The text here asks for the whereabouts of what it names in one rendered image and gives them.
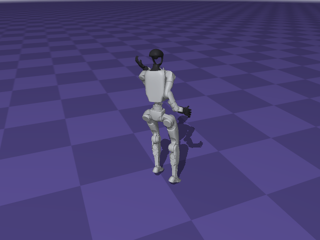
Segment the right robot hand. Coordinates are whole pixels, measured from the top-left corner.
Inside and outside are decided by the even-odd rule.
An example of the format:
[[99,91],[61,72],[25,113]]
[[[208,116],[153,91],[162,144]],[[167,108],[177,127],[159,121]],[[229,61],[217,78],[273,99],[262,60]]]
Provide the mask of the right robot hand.
[[[180,107],[182,107],[182,106],[180,106]],[[184,114],[184,115],[188,116],[188,118],[190,118],[190,115],[192,112],[191,112],[191,109],[189,109],[189,106],[182,107],[182,108],[183,108],[183,112],[178,111],[178,113]]]

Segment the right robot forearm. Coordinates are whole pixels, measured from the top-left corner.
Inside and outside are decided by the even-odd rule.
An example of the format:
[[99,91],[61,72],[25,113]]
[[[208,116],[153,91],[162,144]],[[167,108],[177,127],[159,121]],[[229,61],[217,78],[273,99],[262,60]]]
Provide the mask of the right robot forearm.
[[168,104],[171,106],[173,112],[183,112],[183,107],[179,107],[175,101],[174,95],[171,91],[168,92]]

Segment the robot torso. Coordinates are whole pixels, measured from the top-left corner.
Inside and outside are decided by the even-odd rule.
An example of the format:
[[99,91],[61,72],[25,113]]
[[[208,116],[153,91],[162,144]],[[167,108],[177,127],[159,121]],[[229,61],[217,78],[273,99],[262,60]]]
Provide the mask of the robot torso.
[[159,71],[150,71],[149,67],[144,74],[146,96],[149,102],[154,102],[149,111],[149,118],[156,122],[163,122],[162,117],[166,112],[166,110],[162,108],[162,102],[166,100],[163,96],[167,80],[165,73],[166,70],[164,67]]

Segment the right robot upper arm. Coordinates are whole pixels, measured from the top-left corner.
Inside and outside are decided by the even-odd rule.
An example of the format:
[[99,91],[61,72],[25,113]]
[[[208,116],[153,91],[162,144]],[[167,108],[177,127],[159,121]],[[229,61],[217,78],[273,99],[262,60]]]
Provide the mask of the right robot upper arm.
[[168,92],[171,92],[171,89],[173,87],[173,83],[174,83],[174,80],[175,80],[176,76],[172,71],[166,70],[165,71],[165,77],[166,77],[166,83],[165,83],[165,89],[164,89],[163,97],[166,100],[168,100],[169,99]]

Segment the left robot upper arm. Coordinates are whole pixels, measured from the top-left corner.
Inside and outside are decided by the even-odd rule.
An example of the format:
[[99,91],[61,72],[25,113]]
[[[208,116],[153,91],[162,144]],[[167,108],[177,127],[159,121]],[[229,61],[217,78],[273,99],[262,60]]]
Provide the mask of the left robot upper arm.
[[143,82],[144,86],[145,86],[145,70],[143,70],[140,75],[138,76],[139,79]]

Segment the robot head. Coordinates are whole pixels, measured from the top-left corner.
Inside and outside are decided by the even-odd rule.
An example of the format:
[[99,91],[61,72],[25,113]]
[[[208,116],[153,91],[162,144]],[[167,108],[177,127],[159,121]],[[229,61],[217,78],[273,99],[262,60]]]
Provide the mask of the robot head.
[[[164,53],[159,49],[153,49],[150,51],[149,56],[152,57],[153,60],[153,67],[149,71],[160,71],[160,65],[163,62]],[[158,58],[161,58],[161,62],[159,64],[156,64],[155,60]]]

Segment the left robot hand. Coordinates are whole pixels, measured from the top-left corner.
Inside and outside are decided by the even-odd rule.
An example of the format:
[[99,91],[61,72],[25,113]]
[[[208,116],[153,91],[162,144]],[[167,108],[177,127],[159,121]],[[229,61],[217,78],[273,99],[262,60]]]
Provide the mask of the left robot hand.
[[140,62],[139,62],[138,57],[139,57],[139,56],[136,56],[136,57],[135,57],[136,63],[143,69],[143,71],[149,70],[149,68],[148,68],[147,66],[144,66],[144,65],[142,64],[142,60],[141,60],[141,59],[140,59]]

